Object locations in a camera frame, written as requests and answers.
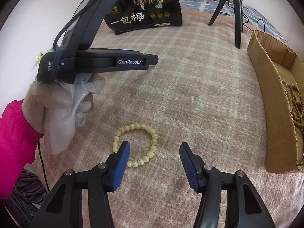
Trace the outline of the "white gloved left hand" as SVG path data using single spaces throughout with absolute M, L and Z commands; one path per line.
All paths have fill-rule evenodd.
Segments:
M 86 115 L 94 110 L 93 95 L 100 94 L 104 85 L 105 78 L 99 74 L 81 74 L 77 84 L 35 80 L 30 85 L 22 112 L 44 136 L 44 145 L 53 155 L 68 148 L 76 128 L 83 126 Z

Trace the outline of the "pink sleeved left forearm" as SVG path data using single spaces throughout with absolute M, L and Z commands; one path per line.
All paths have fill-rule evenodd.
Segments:
M 42 137 L 25 119 L 22 104 L 23 100 L 9 103 L 1 117 L 1 199 L 9 197 L 24 166 L 34 162 Z

